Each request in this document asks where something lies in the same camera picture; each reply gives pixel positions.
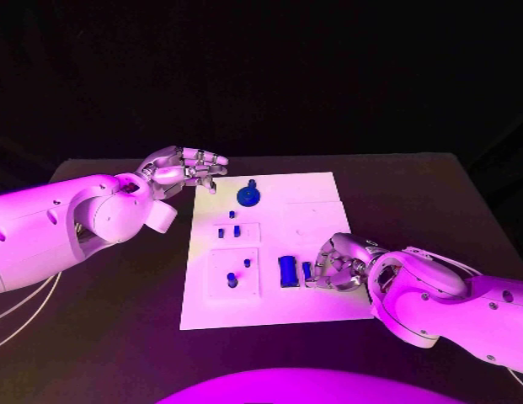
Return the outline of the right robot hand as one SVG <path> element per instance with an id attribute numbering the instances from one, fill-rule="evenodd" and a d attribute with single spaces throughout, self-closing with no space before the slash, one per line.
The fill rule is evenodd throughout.
<path id="1" fill-rule="evenodd" d="M 352 292 L 367 283 L 372 266 L 388 251 L 375 241 L 338 232 L 321 248 L 305 286 Z"/>

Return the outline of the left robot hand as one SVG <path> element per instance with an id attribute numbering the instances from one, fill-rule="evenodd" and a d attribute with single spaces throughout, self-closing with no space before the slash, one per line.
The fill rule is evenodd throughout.
<path id="1" fill-rule="evenodd" d="M 215 178 L 227 175 L 228 159 L 202 149 L 169 146 L 152 153 L 136 175 L 150 186 L 155 200 L 171 199 L 185 187 L 205 187 L 217 194 Z"/>

